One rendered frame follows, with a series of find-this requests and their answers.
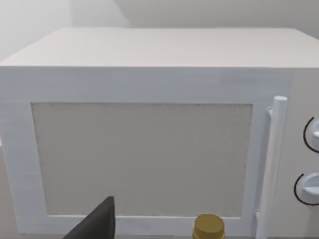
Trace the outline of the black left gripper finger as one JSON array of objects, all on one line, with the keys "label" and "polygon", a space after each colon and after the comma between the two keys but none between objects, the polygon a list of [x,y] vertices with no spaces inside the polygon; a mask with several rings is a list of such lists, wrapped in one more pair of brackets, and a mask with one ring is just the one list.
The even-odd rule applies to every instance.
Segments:
[{"label": "black left gripper finger", "polygon": [[107,197],[62,239],[114,239],[115,199]]}]

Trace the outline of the white microwave door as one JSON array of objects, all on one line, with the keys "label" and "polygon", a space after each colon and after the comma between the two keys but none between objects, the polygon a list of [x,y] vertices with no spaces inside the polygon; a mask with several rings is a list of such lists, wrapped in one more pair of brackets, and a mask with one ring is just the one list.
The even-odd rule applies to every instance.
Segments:
[{"label": "white microwave door", "polygon": [[66,234],[107,196],[121,236],[189,236],[220,214],[255,233],[264,67],[0,66],[0,139],[20,234]]}]

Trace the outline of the yellow capped bottle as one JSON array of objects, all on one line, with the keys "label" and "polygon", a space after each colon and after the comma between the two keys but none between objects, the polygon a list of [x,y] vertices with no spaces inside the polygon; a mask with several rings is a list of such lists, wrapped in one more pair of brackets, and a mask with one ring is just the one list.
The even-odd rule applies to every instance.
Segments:
[{"label": "yellow capped bottle", "polygon": [[214,214],[201,214],[194,220],[192,239],[226,239],[224,221]]}]

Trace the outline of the pale microwave oven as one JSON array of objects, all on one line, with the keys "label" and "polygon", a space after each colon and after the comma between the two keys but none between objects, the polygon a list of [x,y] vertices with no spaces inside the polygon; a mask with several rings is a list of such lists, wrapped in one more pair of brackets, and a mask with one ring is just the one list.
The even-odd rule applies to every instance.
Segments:
[{"label": "pale microwave oven", "polygon": [[[301,174],[319,172],[319,154],[303,141],[319,120],[319,40],[289,28],[59,29],[0,62],[0,66],[264,67],[292,72],[278,163],[270,238],[319,239],[319,206],[294,196]],[[264,126],[259,210],[271,117]],[[255,220],[256,237],[257,217]]]}]

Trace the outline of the white microwave knob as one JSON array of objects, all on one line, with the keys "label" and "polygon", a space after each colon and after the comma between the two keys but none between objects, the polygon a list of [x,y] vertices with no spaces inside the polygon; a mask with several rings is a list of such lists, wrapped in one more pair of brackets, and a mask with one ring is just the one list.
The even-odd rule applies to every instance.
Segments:
[{"label": "white microwave knob", "polygon": [[301,174],[294,184],[295,198],[306,206],[319,206],[319,172]]},{"label": "white microwave knob", "polygon": [[303,129],[303,141],[312,152],[319,154],[319,120],[312,117]]}]

